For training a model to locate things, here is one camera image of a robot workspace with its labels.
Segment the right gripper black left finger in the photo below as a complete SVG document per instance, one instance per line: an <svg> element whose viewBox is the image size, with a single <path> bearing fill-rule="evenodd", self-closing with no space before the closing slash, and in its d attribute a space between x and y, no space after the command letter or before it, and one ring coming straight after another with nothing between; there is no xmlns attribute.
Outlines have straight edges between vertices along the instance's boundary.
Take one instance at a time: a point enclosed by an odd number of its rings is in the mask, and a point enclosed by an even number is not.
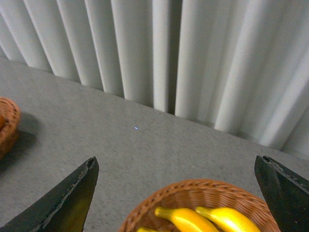
<svg viewBox="0 0 309 232"><path fill-rule="evenodd" d="M97 185L98 173L97 159L89 158L0 230L2 232L82 232Z"/></svg>

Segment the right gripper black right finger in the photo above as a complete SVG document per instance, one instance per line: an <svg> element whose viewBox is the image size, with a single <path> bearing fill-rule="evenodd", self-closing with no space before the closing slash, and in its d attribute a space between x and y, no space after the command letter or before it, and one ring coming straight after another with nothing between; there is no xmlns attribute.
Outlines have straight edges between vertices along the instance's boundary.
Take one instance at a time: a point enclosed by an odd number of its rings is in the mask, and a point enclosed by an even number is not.
<svg viewBox="0 0 309 232"><path fill-rule="evenodd" d="M276 160L257 156L254 173L282 232L309 230L309 181Z"/></svg>

